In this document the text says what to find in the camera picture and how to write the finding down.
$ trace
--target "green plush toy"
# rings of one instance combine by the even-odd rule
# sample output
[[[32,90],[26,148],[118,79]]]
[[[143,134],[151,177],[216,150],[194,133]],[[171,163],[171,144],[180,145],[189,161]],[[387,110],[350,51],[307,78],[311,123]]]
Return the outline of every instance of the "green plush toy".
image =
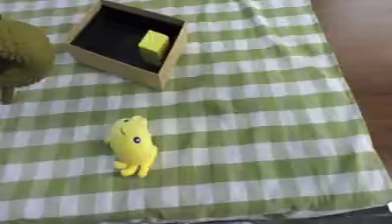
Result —
[[[0,98],[11,103],[14,88],[40,81],[53,68],[54,49],[38,27],[0,15]]]

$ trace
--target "open box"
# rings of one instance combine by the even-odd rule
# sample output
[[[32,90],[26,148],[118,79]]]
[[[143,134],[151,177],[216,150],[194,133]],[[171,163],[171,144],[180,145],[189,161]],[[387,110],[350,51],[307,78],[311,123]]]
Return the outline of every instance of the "open box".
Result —
[[[163,64],[144,61],[137,44],[148,30],[169,37]],[[185,21],[110,1],[91,6],[63,46],[79,62],[162,90],[186,46]]]

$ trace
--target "green and white checkered blanket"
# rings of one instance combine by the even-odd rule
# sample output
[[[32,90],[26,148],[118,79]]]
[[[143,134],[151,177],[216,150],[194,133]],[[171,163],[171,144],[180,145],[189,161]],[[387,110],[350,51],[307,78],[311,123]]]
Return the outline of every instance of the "green and white checkered blanket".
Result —
[[[2,0],[0,12],[60,43],[92,2]],[[58,50],[51,77],[0,106],[0,221],[295,218],[392,200],[309,0],[130,4],[189,21],[166,91]],[[119,176],[102,142],[134,115],[160,149],[146,178]]]

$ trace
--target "yellow cube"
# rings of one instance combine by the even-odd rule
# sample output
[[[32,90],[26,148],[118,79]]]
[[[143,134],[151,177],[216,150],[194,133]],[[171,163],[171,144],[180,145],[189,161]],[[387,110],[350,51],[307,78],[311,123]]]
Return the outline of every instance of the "yellow cube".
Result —
[[[157,31],[147,31],[137,46],[146,62],[160,66],[168,45],[169,37]]]

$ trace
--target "floor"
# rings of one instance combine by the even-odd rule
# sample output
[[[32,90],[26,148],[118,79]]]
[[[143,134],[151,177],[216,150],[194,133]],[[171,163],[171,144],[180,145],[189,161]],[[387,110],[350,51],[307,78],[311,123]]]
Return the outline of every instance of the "floor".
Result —
[[[392,1],[312,0],[327,39],[392,174]]]

